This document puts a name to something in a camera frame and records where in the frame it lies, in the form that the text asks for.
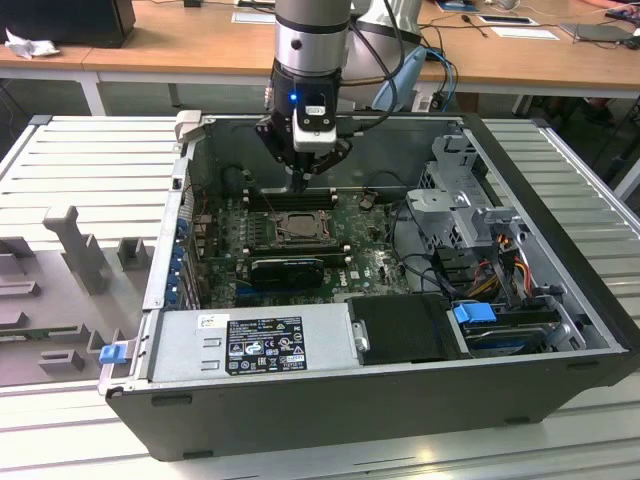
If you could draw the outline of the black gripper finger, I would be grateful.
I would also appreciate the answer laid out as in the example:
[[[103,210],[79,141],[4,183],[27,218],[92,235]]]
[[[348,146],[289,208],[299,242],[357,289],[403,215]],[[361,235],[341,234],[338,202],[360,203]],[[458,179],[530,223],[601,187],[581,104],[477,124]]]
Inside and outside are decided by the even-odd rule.
[[[336,144],[331,147],[326,154],[320,157],[312,155],[311,162],[302,175],[300,191],[303,192],[306,190],[313,176],[320,175],[345,160],[352,148],[353,144],[349,139],[338,139]]]
[[[269,115],[255,125],[256,134],[276,160],[290,176],[290,190],[301,192],[301,164],[293,143],[293,127],[290,117]]]

